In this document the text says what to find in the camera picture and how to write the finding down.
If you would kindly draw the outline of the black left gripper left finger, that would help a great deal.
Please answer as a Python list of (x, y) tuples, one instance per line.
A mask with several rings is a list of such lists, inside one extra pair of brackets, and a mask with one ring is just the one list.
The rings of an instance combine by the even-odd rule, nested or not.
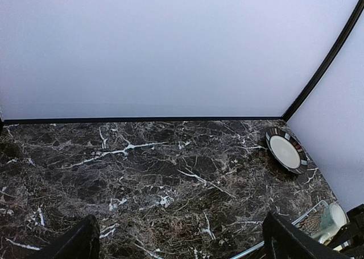
[(100, 227), (94, 215), (84, 217), (36, 254), (36, 258), (99, 258), (99, 256)]

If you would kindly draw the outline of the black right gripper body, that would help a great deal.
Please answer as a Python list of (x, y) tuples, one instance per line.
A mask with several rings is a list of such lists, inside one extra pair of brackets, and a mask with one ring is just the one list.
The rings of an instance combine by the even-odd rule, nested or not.
[(363, 252), (363, 204), (347, 212), (349, 222), (342, 226), (328, 247), (340, 252)]

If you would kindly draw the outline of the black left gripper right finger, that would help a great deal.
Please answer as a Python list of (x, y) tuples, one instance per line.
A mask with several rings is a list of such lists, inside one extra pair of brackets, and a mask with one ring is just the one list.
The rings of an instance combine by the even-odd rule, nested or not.
[(267, 258), (347, 258), (310, 238), (277, 214), (268, 212), (262, 228)]

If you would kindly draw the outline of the black striped rim plate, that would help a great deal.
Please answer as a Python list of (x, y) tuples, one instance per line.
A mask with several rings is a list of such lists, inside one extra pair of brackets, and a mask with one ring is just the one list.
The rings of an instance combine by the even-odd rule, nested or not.
[(278, 127), (265, 133), (266, 143), (276, 160), (293, 174), (304, 174), (308, 159), (300, 143), (288, 132)]

